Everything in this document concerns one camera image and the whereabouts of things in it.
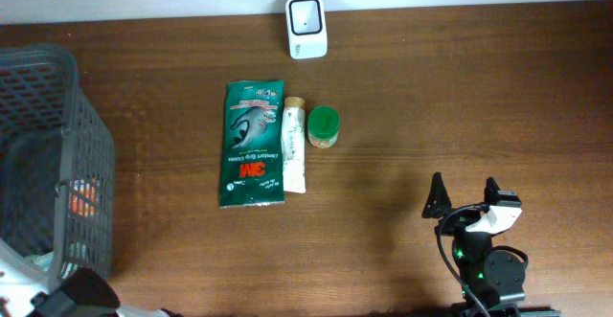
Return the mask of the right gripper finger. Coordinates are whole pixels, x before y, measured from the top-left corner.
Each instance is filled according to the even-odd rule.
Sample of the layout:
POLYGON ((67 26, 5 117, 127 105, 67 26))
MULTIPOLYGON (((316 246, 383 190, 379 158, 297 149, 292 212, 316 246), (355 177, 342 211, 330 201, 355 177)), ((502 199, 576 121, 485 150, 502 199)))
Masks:
POLYGON ((488 205, 497 205, 500 200, 499 190, 495 179, 489 177, 484 188, 484 202, 488 205))
POLYGON ((444 185, 442 174, 437 171, 432 176, 430 191, 421 217, 439 219, 448 215, 451 210, 452 203, 444 185))

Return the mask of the green lid jar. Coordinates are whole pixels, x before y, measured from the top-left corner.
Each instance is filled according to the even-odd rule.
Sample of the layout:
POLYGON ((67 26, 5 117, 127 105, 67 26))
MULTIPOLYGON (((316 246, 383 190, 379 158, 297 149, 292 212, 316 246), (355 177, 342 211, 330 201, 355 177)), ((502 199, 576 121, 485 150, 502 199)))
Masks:
POLYGON ((307 137, 317 148, 332 147, 340 129, 340 118, 337 111, 328 106, 318 106, 307 117, 307 137))

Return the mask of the white cream tube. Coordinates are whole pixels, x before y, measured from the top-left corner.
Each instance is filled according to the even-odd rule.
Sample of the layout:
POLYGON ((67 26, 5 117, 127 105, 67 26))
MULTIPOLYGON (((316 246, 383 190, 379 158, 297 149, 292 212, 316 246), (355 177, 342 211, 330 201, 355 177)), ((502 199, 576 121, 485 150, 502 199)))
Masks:
POLYGON ((299 97, 284 100, 281 141, 286 192, 306 192, 305 106, 299 97))

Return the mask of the green 3M gloves packet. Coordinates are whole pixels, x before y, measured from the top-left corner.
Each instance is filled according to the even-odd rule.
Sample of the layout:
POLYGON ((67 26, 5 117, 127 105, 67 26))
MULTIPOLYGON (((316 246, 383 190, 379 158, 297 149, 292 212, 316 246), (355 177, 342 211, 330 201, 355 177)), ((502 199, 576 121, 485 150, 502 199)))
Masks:
POLYGON ((282 80, 241 80, 227 85, 221 208, 284 203, 283 110, 282 80))

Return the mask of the orange small box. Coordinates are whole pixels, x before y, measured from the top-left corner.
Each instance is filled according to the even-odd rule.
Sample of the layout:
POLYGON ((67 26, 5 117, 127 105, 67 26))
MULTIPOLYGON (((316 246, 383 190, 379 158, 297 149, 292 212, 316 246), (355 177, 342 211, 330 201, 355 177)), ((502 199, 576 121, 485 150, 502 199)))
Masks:
POLYGON ((75 180, 71 185, 68 207, 72 213, 93 217, 101 209, 101 188, 96 178, 75 180))

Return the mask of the mint green wipes pack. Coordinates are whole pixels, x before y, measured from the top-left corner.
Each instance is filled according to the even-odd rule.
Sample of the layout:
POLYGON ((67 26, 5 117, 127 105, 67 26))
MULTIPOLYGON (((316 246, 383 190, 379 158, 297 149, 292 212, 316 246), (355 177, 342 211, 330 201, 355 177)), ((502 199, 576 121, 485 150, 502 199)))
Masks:
POLYGON ((54 252, 50 252, 44 255, 29 255, 24 258, 25 261, 38 267, 42 271, 48 271, 53 262, 54 252))

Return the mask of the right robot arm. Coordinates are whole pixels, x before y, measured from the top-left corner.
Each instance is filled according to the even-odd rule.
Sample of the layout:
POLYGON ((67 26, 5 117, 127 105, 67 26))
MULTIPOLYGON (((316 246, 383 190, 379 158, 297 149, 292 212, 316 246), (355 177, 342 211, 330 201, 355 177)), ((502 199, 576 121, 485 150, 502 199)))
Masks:
POLYGON ((463 301, 447 316, 559 316, 550 307, 521 308, 528 255, 492 239, 507 232, 522 214, 522 201, 503 190, 494 178, 486 180, 481 202, 455 208, 442 174, 433 174, 421 216, 437 221, 434 234, 439 254, 460 285, 463 301))

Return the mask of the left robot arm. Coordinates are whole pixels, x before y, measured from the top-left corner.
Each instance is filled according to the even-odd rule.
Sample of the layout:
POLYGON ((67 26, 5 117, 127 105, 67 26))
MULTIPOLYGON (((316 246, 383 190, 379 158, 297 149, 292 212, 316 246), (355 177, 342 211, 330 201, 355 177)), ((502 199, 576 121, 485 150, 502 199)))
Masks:
POLYGON ((58 281, 1 243, 2 317, 171 317, 163 308, 145 310, 123 303, 105 279, 80 268, 58 281))

